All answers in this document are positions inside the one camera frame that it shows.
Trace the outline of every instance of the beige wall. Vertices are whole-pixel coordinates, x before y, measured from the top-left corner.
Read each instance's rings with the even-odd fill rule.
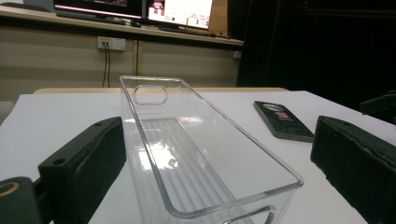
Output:
[[[133,40],[110,58],[111,87],[136,69],[139,76],[182,78],[193,87],[232,87],[239,66],[232,50]],[[0,26],[0,101],[42,88],[100,88],[104,71],[96,36]]]
[[[193,87],[234,87],[234,51],[139,41],[138,75],[181,78]]]
[[[0,27],[0,101],[47,87],[101,87],[105,52],[97,38]],[[111,84],[133,73],[133,41],[111,52]]]

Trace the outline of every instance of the power socket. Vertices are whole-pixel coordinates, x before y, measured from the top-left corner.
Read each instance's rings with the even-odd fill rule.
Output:
[[[104,49],[105,44],[108,44],[109,49],[125,50],[125,39],[107,37],[107,36],[98,36],[98,48]]]

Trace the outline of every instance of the white tabletop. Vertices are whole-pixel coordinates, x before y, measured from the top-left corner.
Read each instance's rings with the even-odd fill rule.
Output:
[[[273,151],[304,179],[283,224],[361,224],[361,215],[326,180],[309,159],[311,143],[275,138],[253,107],[253,101],[285,105],[312,132],[319,115],[343,119],[396,146],[395,126],[363,116],[307,91],[203,92],[243,129]],[[120,115],[117,93],[21,95],[0,126],[0,180],[15,176],[39,178],[37,165],[96,121]],[[134,184],[126,163],[91,223],[141,223]]]

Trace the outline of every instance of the television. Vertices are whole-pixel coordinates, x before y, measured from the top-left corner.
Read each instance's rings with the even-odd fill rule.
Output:
[[[142,22],[168,25],[169,27],[190,27],[209,29],[213,0],[143,0],[146,10]]]
[[[111,19],[107,21],[114,21],[113,18],[138,21],[144,9],[142,0],[53,0],[53,3],[58,16],[83,20],[94,16],[104,22],[107,18]]]

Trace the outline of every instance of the cable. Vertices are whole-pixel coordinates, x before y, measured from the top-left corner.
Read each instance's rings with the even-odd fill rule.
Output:
[[[103,73],[103,81],[102,81],[102,88],[105,86],[105,79],[106,79],[106,70],[107,70],[107,45],[105,42],[102,42],[103,47],[105,48],[105,72]]]
[[[107,86],[110,88],[110,46],[108,45],[108,42],[106,42],[107,45],[107,54],[108,54],[108,69],[107,69]]]

